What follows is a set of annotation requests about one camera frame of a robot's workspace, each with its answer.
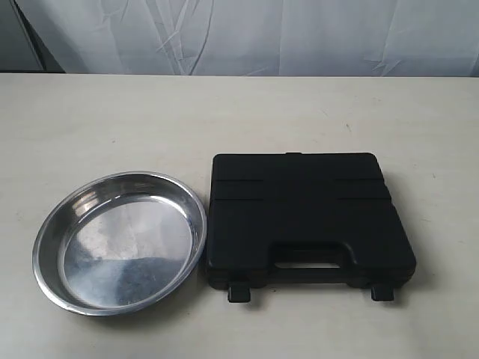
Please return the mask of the black plastic tool case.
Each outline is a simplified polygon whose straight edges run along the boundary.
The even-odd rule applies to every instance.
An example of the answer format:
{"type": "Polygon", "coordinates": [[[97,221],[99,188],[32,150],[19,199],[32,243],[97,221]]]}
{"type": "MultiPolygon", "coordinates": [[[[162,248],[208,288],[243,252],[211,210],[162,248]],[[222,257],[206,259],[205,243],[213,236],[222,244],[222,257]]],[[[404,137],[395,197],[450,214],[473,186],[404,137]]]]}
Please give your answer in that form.
{"type": "Polygon", "coordinates": [[[208,284],[246,303],[273,284],[345,284],[392,301],[417,261],[372,153],[218,154],[208,284]]]}

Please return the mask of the round stainless steel pan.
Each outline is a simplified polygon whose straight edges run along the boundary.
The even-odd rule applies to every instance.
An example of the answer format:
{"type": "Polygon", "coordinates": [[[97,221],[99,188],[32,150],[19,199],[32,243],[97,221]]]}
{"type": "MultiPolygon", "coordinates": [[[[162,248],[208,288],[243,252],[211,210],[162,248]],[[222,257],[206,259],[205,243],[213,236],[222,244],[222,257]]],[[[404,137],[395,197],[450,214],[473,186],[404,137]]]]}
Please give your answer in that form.
{"type": "Polygon", "coordinates": [[[90,317],[122,316],[169,296],[197,266],[207,214],[186,184],[133,171],[68,194],[42,223],[32,249],[41,292],[90,317]]]}

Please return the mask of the white backdrop curtain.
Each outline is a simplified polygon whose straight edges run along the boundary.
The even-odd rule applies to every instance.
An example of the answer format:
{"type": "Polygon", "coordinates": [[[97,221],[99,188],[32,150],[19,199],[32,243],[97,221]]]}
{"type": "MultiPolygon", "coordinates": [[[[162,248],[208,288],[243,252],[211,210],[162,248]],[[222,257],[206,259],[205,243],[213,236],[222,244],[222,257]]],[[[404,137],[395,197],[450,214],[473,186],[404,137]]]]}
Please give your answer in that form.
{"type": "Polygon", "coordinates": [[[68,73],[478,75],[476,1],[20,1],[68,73]]]}

